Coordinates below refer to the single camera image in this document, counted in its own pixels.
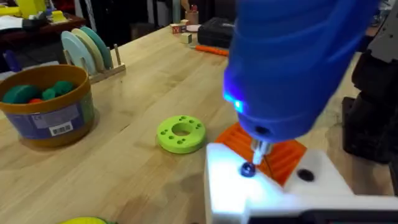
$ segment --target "blue label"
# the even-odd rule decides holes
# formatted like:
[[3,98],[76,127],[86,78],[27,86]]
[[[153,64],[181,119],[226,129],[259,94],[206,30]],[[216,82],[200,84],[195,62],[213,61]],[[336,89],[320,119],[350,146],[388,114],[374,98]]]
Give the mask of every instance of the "blue label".
[[87,119],[87,105],[93,111],[91,95],[85,97],[82,102],[57,111],[32,114],[6,113],[6,116],[22,137],[27,139],[48,139],[79,129],[91,120],[93,117]]

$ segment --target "hole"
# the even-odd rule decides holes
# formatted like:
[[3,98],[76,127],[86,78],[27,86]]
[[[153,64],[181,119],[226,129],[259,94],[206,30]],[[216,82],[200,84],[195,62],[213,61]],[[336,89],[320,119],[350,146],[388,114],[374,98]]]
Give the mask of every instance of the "hole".
[[177,136],[187,136],[192,132],[192,126],[187,123],[178,123],[172,127],[172,132]]
[[268,129],[266,129],[264,127],[260,127],[260,126],[256,126],[255,130],[258,134],[268,134],[269,133]]
[[253,177],[256,174],[256,167],[251,162],[245,162],[241,167],[241,175],[244,177]]
[[313,182],[313,180],[315,180],[314,174],[307,169],[299,169],[297,171],[297,175],[300,179],[307,182]]

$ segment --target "green play dough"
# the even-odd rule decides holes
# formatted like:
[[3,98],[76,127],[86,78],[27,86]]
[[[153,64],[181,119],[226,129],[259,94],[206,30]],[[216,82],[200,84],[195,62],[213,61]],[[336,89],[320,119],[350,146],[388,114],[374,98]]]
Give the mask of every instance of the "green play dough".
[[48,88],[42,93],[42,100],[51,100],[57,97],[54,89]]
[[2,98],[4,103],[28,103],[29,100],[40,95],[40,91],[33,85],[18,85],[12,87]]
[[157,128],[157,141],[165,150],[185,154],[200,149],[206,139],[203,123],[187,115],[167,118]]
[[57,96],[65,95],[74,89],[73,83],[68,81],[58,81],[52,88],[55,90]]

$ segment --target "black case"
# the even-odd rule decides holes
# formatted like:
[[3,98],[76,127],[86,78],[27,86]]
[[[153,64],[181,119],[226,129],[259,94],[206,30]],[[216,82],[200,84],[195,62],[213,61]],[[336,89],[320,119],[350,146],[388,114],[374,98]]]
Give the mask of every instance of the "black case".
[[214,17],[199,27],[198,42],[202,45],[229,48],[233,27],[233,22]]

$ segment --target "wooden table surface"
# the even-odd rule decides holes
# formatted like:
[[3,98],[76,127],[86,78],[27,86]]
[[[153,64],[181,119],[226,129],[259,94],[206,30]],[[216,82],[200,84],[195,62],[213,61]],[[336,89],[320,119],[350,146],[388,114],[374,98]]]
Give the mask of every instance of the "wooden table surface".
[[[175,155],[155,143],[169,116],[202,120],[209,141],[237,121],[222,98],[226,57],[197,52],[169,28],[119,48],[127,71],[93,85],[98,122],[80,142],[53,152],[23,146],[0,114],[0,220],[57,223],[94,216],[119,224],[205,223],[205,150]],[[340,104],[358,91],[354,61],[313,129],[298,140],[325,150],[357,194],[392,194],[388,168],[341,148]]]

